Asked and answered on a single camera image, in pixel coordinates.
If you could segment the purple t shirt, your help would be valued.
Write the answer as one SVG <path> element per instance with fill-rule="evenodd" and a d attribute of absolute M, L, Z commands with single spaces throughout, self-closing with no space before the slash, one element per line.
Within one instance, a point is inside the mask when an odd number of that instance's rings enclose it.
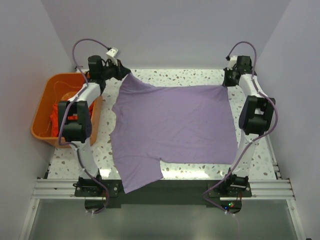
<path fill-rule="evenodd" d="M 230 165 L 235 160 L 236 130 L 223 86 L 161 87 L 129 74 L 112 111 L 113 161 L 125 193 L 160 180 L 161 162 Z"/>

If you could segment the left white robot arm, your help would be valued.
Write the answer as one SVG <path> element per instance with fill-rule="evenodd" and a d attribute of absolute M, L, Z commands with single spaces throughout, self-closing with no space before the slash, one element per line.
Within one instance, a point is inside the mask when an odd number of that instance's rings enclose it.
<path fill-rule="evenodd" d="M 73 97 L 57 104 L 58 143 L 60 146 L 71 147 L 80 170 L 79 182 L 90 179 L 86 191 L 92 196 L 99 196 L 104 190 L 104 184 L 100 181 L 100 170 L 91 150 L 93 127 L 89 107 L 102 95 L 107 80 L 114 78 L 121 81 L 131 70 L 117 58 L 110 56 L 103 60 L 99 55 L 88 58 L 88 67 L 88 72 L 81 73 L 84 78 L 81 89 Z"/>

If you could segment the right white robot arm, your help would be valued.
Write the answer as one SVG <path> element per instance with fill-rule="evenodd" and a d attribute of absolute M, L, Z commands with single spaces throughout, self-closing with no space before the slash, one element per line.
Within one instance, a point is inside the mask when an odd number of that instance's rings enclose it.
<path fill-rule="evenodd" d="M 259 140 L 265 137 L 270 129 L 276 101 L 262 90 L 249 56 L 228 55 L 226 60 L 228 65 L 223 69 L 222 85 L 240 87 L 246 97 L 238 119 L 240 142 L 235 160 L 218 187 L 227 196 L 233 197 L 248 187 L 251 159 Z"/>

